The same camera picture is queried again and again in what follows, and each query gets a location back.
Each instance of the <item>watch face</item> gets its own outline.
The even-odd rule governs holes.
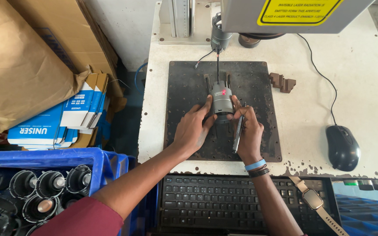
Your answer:
[[[304,192],[303,198],[313,210],[317,210],[323,205],[323,200],[314,189],[308,189]]]

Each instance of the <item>blue hose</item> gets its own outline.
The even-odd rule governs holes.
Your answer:
[[[138,86],[137,86],[137,74],[138,74],[138,72],[139,72],[139,70],[142,68],[142,67],[144,67],[146,64],[148,64],[148,62],[145,62],[142,66],[140,66],[139,68],[138,68],[138,70],[135,72],[135,79],[134,79],[134,82],[135,82],[135,87],[137,88],[137,90],[138,90],[138,92],[141,94],[141,95],[144,95],[143,93],[141,93],[141,91],[139,91],[139,88],[138,88]]]

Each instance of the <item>black keyboard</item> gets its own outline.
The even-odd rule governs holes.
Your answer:
[[[273,178],[273,182],[304,233],[331,234],[332,230],[319,215],[303,202],[300,190],[290,179]],[[325,210],[339,222],[330,179],[305,180],[305,183],[318,192]],[[267,231],[250,178],[167,175],[162,185],[162,227]]]

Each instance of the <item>white table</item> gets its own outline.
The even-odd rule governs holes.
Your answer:
[[[211,51],[205,45],[160,45],[159,9],[156,5],[139,130],[139,163],[163,150],[169,62],[197,61]],[[283,161],[268,163],[271,174],[378,179],[378,32],[368,10],[338,35],[303,35],[312,47],[316,66],[338,89],[333,108],[337,123],[348,127],[360,145],[362,156],[352,172],[335,170],[329,162],[325,128],[333,124],[330,107],[335,92],[312,67],[304,40],[284,35],[247,49],[239,45],[238,36],[233,34],[220,61],[265,61],[269,72],[297,80],[290,94],[272,88]],[[215,60],[214,54],[204,58]],[[242,162],[196,160],[184,161],[171,172],[247,174]]]

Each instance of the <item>black computer mouse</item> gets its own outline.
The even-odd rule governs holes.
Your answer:
[[[329,161],[334,169],[353,171],[360,160],[360,146],[351,131],[344,126],[326,128]]]

